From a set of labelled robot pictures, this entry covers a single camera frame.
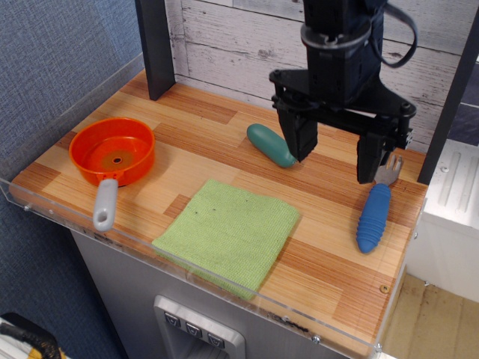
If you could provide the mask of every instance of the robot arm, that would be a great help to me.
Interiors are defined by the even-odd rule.
[[[396,147],[411,141],[416,108],[379,79],[381,63],[405,64],[417,46],[414,22],[387,0],[304,0],[306,70],[275,70],[272,98],[291,154],[302,161],[317,145],[321,122],[359,135],[357,177],[373,182]],[[381,56],[384,12],[411,26],[415,41],[396,64]]]

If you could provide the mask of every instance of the gray handle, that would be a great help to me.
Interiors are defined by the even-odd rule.
[[[118,181],[104,179],[100,182],[93,211],[93,225],[100,232],[113,227],[117,210]]]

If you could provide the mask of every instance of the green towel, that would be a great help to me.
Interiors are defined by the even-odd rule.
[[[257,291],[298,218],[298,211],[282,200],[211,179],[153,245]],[[205,271],[195,273],[241,298],[253,297]]]

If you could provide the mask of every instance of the fork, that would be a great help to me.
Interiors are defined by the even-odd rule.
[[[402,167],[403,158],[393,155],[391,161],[380,166],[376,172],[376,185],[369,192],[356,232],[356,241],[362,253],[371,252],[381,240],[391,200],[389,186],[397,180]]]

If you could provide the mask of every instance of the orange pot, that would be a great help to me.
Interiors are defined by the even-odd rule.
[[[85,127],[70,144],[70,158],[82,176],[98,185],[93,223],[110,230],[115,221],[118,186],[142,178],[154,161],[155,136],[138,120],[108,118]]]

